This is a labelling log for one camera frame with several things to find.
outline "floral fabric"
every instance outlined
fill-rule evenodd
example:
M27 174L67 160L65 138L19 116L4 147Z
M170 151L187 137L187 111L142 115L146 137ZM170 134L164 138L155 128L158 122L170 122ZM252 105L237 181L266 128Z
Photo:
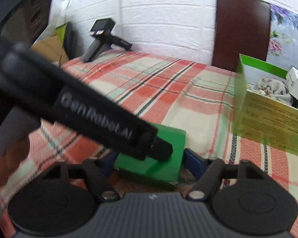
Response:
M272 4L268 63L285 70L298 69L298 14Z

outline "green cardboard box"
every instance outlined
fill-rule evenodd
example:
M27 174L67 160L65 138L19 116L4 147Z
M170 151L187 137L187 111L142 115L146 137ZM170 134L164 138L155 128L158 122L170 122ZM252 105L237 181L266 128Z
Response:
M182 163L186 142L186 132L164 125L152 124L158 128L158 137L172 144L173 153L166 162L159 162L147 157L144 161L119 154L115 169L118 174L134 181L174 190Z
M254 76L286 79L287 71L240 55L235 76L232 132L298 156L298 109L248 88Z

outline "white brick wall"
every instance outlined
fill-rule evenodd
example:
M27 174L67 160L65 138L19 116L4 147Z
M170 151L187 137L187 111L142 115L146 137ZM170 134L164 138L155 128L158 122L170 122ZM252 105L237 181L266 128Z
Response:
M298 0L264 0L298 13ZM72 0L67 19L79 32L78 55L93 41L97 18L113 17L133 49L210 64L216 0Z

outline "bed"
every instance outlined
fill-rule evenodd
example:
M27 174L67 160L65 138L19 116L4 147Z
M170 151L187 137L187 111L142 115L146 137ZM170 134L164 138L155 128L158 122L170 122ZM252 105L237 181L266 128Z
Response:
M230 132L235 73L187 60L115 50L91 63L75 58L62 68L142 119L184 129L186 147L203 157L216 156L230 164L251 160L298 201L298 157ZM102 145L46 121L30 135L30 141L29 157L0 189L0 225L6 237L15 233L7 203L22 186L55 161L81 163L104 151ZM121 195L162 191L115 175L111 182ZM192 183L182 170L177 190L185 194ZM298 238L298 218L292 234Z

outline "screw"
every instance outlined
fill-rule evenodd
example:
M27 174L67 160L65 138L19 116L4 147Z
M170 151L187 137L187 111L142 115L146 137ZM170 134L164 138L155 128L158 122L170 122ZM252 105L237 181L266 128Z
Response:
M190 191L188 195L193 200L201 200L205 196L202 191Z
M102 197L105 200L115 200L118 198L118 194L114 191L104 191Z

